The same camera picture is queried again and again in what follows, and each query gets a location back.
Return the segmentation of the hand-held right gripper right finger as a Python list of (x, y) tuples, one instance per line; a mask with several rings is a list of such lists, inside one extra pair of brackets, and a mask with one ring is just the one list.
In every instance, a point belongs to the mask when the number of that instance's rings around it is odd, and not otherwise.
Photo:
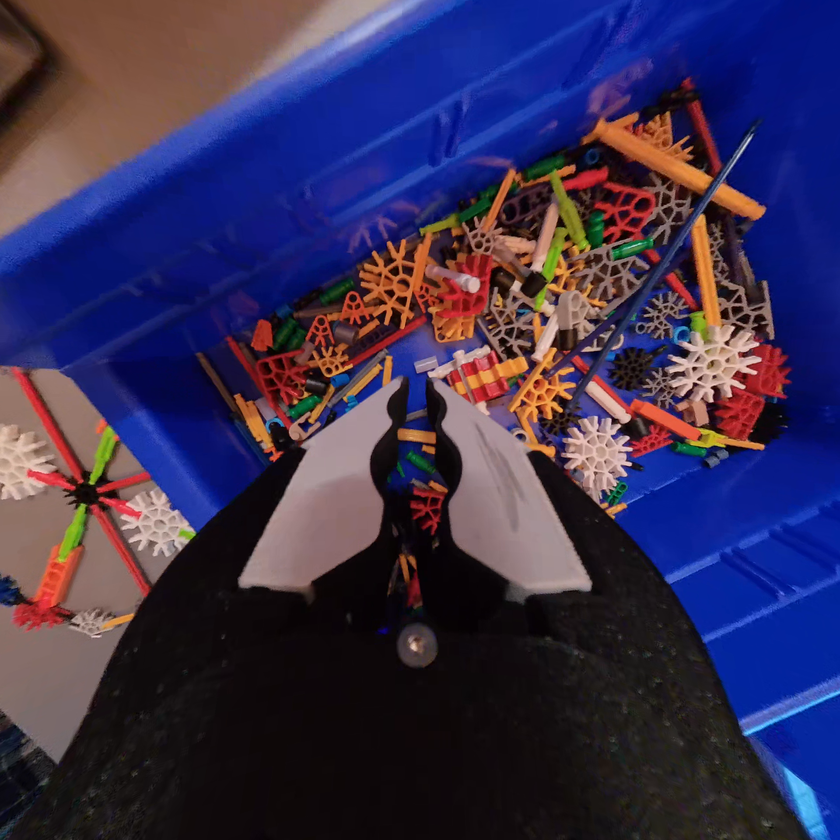
[(589, 592), (534, 452), (445, 382), (427, 381), (427, 416), (455, 546), (528, 595)]

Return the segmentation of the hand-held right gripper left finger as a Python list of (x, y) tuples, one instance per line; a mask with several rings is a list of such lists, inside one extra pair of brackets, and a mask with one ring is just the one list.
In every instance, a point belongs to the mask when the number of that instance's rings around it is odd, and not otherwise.
[(303, 445), (304, 456), (238, 579), (305, 592), (378, 538), (410, 382), (396, 377)]

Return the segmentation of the pile of colourful toy pieces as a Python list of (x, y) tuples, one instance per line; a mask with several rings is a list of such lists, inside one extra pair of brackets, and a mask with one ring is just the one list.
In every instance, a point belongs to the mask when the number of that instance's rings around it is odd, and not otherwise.
[[(316, 434), (389, 385), (409, 380), (398, 460), (374, 543), (313, 582), (299, 599), (349, 600), (360, 565), (406, 594), (409, 615), (465, 590), (471, 616), (516, 590), (455, 546), (448, 488), (436, 465), (427, 381), (445, 382), (523, 442), (550, 495), (560, 479), (608, 517), (626, 508), (626, 477), (668, 448), (704, 467), (761, 451), (785, 426), (788, 357), (774, 344), (768, 283), (757, 280), (743, 233), (763, 210), (720, 186), (727, 171), (697, 84), (599, 120), (579, 145), (549, 157), (423, 227), (419, 241), (373, 255), (358, 277), (303, 311), (303, 325), (258, 322), (251, 372), (267, 407), (235, 399), (272, 459), (299, 467)], [(563, 522), (584, 568), (587, 543)], [(443, 595), (436, 593), (437, 588)]]

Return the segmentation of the colourful toy wheel model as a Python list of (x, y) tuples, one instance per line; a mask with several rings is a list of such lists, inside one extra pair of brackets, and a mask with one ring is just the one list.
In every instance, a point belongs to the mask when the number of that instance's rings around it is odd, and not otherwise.
[(2, 426), (2, 500), (21, 501), (56, 488), (73, 513), (61, 540), (49, 552), (35, 593), (26, 594), (12, 576), (3, 575), (2, 606), (11, 610), (13, 625), (26, 632), (65, 626), (100, 638), (128, 625), (134, 613), (115, 615), (101, 608), (74, 612), (66, 608), (90, 522), (99, 525), (141, 597), (150, 592), (151, 581), (136, 552), (150, 549), (153, 556), (170, 558), (194, 539), (196, 532), (161, 489), (141, 492), (129, 500), (121, 498), (122, 490), (148, 484), (151, 475), (142, 471), (121, 479), (109, 477), (120, 438), (105, 420), (97, 426), (98, 445), (91, 468), (85, 469), (30, 373), (18, 367), (10, 367), (7, 372), (38, 417), (46, 438), (24, 433), (14, 425)]

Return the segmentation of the blue plastic bin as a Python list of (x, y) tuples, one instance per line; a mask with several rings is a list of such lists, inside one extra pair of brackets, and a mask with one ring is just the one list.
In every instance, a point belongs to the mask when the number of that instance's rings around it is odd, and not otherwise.
[(204, 523), (261, 465), (215, 408), (218, 353), (310, 287), (690, 78), (734, 187), (779, 349), (780, 437), (714, 469), (671, 449), (618, 522), (688, 608), (745, 732), (838, 838), (838, 2), (400, 2), (301, 56), (2, 241), (2, 361), (61, 369)]

